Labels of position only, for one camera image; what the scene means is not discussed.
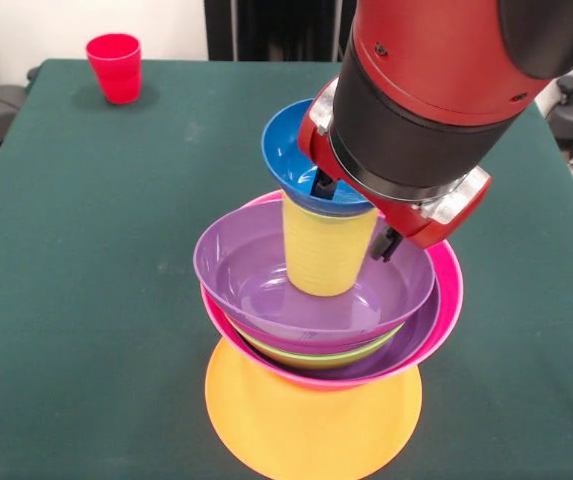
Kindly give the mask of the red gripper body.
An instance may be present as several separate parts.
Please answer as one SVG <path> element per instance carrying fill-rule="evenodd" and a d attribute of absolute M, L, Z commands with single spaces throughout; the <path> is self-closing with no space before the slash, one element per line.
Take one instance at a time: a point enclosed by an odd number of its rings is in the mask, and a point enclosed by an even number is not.
<path fill-rule="evenodd" d="M 340 162 L 331 143 L 337 84 L 337 79 L 328 82 L 304 114 L 298 133 L 300 150 L 334 180 L 362 194 L 403 238 L 422 248 L 446 239 L 482 202 L 492 177 L 477 166 L 457 181 L 418 196 L 405 191 L 386 196 L 368 186 L 364 177 L 351 173 Z"/>

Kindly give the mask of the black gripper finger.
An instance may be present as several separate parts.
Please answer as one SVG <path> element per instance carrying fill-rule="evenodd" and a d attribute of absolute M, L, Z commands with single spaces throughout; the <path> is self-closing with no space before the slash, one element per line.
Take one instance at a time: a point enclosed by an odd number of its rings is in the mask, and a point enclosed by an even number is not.
<path fill-rule="evenodd" d="M 373 260 L 389 262 L 403 240 L 403 236 L 391 227 L 382 229 L 369 247 L 369 255 Z"/>
<path fill-rule="evenodd" d="M 338 181 L 318 168 L 311 186 L 310 195 L 323 200 L 332 200 L 335 196 Z"/>

